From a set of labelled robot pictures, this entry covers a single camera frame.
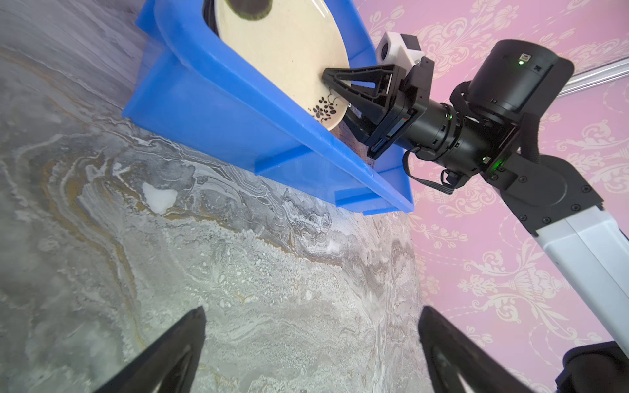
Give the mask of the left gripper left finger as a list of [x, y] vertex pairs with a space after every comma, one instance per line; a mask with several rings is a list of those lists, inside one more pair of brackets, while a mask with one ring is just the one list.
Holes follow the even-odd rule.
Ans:
[[98, 391], [190, 392], [205, 332], [204, 309], [190, 310]]

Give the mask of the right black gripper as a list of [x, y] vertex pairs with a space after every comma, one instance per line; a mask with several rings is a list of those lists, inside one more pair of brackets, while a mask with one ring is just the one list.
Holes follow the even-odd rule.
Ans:
[[459, 83], [445, 103], [430, 96], [435, 64], [424, 56], [409, 73], [399, 65], [327, 68], [322, 81], [352, 107], [344, 122], [370, 158], [389, 148], [442, 167], [435, 188], [457, 189], [475, 175], [496, 180], [516, 157], [540, 174], [542, 116], [568, 83], [573, 62], [537, 44], [498, 42], [476, 75]]

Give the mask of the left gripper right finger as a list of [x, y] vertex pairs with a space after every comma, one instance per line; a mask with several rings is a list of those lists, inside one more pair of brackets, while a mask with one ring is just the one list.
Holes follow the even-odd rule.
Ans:
[[531, 391], [432, 306], [418, 331], [435, 392]]

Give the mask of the cream plate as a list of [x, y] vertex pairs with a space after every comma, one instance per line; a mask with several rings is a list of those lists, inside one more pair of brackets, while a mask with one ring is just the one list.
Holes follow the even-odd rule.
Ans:
[[214, 1], [220, 39], [327, 130], [347, 102], [324, 84], [328, 68], [349, 67], [347, 49], [323, 1]]

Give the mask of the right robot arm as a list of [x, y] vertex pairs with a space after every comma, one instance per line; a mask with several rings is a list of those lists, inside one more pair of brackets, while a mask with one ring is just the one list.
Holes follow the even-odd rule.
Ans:
[[416, 37], [384, 39], [377, 57], [376, 66], [322, 74], [349, 103], [346, 124], [368, 156], [396, 145], [436, 163], [441, 178], [426, 186], [445, 194], [482, 176], [611, 334], [565, 354], [558, 391], [627, 391], [627, 237], [579, 171], [538, 147], [541, 117], [573, 63], [537, 44], [501, 40], [475, 77], [438, 103], [430, 97], [434, 63]]

